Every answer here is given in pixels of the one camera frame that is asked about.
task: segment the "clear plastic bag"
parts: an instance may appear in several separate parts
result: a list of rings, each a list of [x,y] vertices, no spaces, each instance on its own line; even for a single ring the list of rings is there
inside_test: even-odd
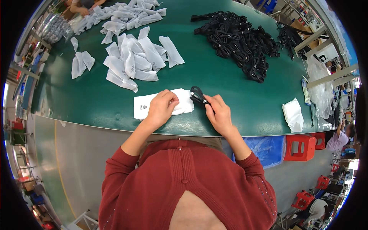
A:
[[[309,82],[321,79],[331,73],[327,70],[327,67],[319,62],[316,58],[310,57],[307,60],[308,67],[307,72],[309,75]],[[333,99],[333,86],[332,82],[326,82],[324,84],[317,85],[309,88],[310,99],[316,104],[316,115],[328,119],[332,113],[332,99]]]

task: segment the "green table surface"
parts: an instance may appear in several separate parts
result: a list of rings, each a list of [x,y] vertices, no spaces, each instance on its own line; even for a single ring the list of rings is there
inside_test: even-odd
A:
[[[270,68],[264,83],[248,80],[232,59],[216,56],[215,50],[203,35],[194,35],[193,30],[206,21],[190,22],[191,15],[215,11],[231,11],[244,15],[253,24],[261,25],[277,41],[276,21],[250,7],[231,0],[165,0],[156,9],[167,7],[161,21],[149,24],[148,37],[159,44],[159,36],[169,36],[185,63],[158,72],[159,81],[135,80],[138,92],[120,88],[106,80],[108,68],[103,65],[107,56],[101,44],[105,35],[102,21],[85,31],[78,39],[78,52],[87,50],[96,59],[91,71],[71,79],[72,59],[75,55],[70,41],[62,39],[54,44],[44,72],[35,89],[32,113],[67,122],[117,130],[133,131],[140,123],[133,117],[133,98],[158,93],[164,89],[190,89],[199,86],[210,96],[220,94],[231,108],[233,124],[242,136],[267,136],[290,134],[282,111],[282,104],[297,98],[304,118],[303,133],[330,130],[322,122],[312,125],[311,111],[304,104],[301,87],[306,70],[301,58],[290,59],[287,50],[281,56],[268,57]],[[137,29],[125,31],[138,37]],[[220,136],[208,121],[205,111],[195,105],[191,113],[172,116],[156,133],[191,136]]]

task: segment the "worker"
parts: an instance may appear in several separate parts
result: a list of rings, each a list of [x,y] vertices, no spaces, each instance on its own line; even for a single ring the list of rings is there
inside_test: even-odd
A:
[[[300,212],[294,214],[290,223],[295,223],[298,219],[304,220],[303,225],[309,227],[313,220],[321,219],[325,221],[331,216],[333,206],[328,205],[322,199],[314,199],[308,207]]]
[[[337,149],[341,149],[344,145],[349,142],[349,139],[355,136],[355,125],[349,124],[345,126],[344,119],[340,122],[337,127],[337,131],[333,130],[327,131],[325,135],[325,145],[326,149],[334,151]]]
[[[259,159],[231,123],[230,108],[221,96],[204,97],[211,104],[205,105],[206,115],[229,142],[237,163],[217,150],[220,138],[166,136],[169,140],[165,140],[161,135],[161,141],[149,144],[139,159],[146,139],[179,104],[173,92],[161,91],[151,101],[147,118],[106,161],[100,229],[268,230],[272,226],[277,218],[275,192]]]
[[[96,6],[102,5],[106,0],[99,0],[95,3],[94,0],[72,0],[72,4],[70,5],[70,12],[72,13],[80,13],[82,16],[89,15],[88,9],[93,9]]]

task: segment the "bundled cables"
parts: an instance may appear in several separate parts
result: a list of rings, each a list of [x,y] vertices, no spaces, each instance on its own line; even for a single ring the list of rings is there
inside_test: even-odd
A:
[[[259,26],[252,28],[247,17],[232,12],[218,11],[193,15],[191,21],[208,20],[194,30],[194,34],[207,36],[207,41],[216,49],[216,55],[231,57],[249,79],[263,83],[269,68],[266,55],[279,57],[280,45]]]

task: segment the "red cardigan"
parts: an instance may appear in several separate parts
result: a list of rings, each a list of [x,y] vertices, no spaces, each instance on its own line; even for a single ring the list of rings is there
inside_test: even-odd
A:
[[[119,147],[106,161],[99,227],[169,229],[185,190],[201,198],[227,229],[269,229],[276,220],[275,192],[259,159],[232,162],[198,142],[157,141],[139,156]]]

